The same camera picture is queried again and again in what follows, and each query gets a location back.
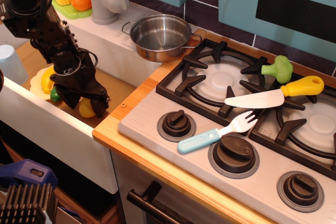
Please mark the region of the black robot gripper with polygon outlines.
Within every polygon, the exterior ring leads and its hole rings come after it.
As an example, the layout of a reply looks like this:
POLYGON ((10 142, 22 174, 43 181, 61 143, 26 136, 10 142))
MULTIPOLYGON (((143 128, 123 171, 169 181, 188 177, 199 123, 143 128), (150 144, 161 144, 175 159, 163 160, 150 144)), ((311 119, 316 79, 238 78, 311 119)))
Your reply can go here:
POLYGON ((75 109, 80 97, 90 98, 91 107, 98 118, 109 108, 107 90, 96 80, 98 57, 83 48, 53 48, 49 53, 55 73, 50 76, 64 103, 75 109))

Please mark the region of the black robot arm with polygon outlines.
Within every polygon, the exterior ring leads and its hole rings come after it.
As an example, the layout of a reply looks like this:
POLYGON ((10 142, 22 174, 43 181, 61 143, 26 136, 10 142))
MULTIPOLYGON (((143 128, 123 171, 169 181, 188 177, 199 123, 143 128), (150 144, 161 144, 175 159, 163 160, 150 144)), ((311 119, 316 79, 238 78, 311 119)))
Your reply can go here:
POLYGON ((97 62, 91 60, 94 54, 78 47, 52 0, 1 0, 1 20, 15 37, 29 39, 46 62, 54 65, 50 79, 66 105, 74 109, 86 98, 96 116, 103 116, 110 98, 96 80, 97 62))

